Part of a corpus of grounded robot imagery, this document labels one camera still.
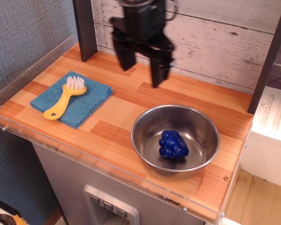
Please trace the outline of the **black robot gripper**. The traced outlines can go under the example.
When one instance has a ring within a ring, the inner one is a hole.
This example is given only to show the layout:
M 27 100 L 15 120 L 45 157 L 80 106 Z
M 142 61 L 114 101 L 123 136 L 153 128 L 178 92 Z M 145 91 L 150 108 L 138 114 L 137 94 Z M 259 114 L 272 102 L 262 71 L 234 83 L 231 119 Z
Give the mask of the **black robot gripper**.
M 111 17 L 112 40 L 119 63 L 127 71 L 136 63 L 135 53 L 150 56 L 153 88 L 167 80 L 175 47 L 163 30 L 164 0 L 121 0 L 124 16 Z

